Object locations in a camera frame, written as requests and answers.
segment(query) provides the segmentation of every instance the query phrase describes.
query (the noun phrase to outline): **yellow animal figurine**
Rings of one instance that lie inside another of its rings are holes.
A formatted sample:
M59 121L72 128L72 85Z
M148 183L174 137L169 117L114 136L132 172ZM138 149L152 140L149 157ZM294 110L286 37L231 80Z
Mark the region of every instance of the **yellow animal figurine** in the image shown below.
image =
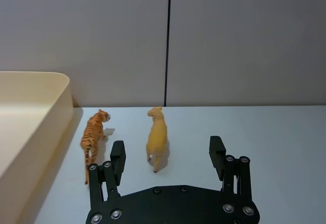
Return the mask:
M103 132L103 122L107 122L111 116L101 109L89 118L87 126L84 130L83 137L80 142L80 146L84 151L85 155L85 166L86 166L86 179L85 184L88 184L88 166L96 161L98 152L98 141L105 139L106 136Z
M155 156L153 171L156 173L158 171L159 162L166 150L168 130L161 106L152 108L147 112L147 115L153 118L153 126L146 144L147 160L149 161L151 156Z

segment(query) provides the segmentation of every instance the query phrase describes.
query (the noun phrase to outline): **tiger stripes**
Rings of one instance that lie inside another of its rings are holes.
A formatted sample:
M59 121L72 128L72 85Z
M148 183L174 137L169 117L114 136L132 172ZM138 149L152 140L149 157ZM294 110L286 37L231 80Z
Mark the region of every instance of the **tiger stripes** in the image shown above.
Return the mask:
M83 137L81 138L80 146L84 151L85 156L85 184L88 184L88 166L95 163L98 153L98 142L101 139L105 139L103 132L103 122L106 122L110 119L110 115L100 110L89 118L87 121L87 126L84 130Z

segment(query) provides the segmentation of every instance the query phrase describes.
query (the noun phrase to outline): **screw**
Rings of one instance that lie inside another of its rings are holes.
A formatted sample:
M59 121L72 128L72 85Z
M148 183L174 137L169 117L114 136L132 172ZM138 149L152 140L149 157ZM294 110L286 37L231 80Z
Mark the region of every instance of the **screw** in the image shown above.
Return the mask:
M110 167L111 166L111 163L110 162L105 162L104 163L104 167Z
M154 193L155 194L159 194L161 192L161 189L159 189L158 187L154 188Z
M121 215L122 215L122 211L119 209L116 209L111 212L111 218L114 220L120 218Z
M246 215L254 215L254 209L249 207L249 206L244 206L242 208L243 212L246 214Z
M227 161L233 161L233 156L231 156L231 155L226 156L226 160Z
M91 224L98 224L102 220L102 215L101 214L95 214L91 218Z
M234 211L234 207L230 204L223 204L223 210L227 213L232 213Z
M241 224L241 221L239 219L234 219L233 224Z
M182 192L188 192L188 188L187 188L187 187L182 187L182 188L181 188L181 191L182 191Z
M249 159L247 157L244 157L244 158L241 158L241 161L243 163L248 163L249 162Z
M90 165L89 169L92 171L92 170L95 170L96 169L96 166L95 165Z

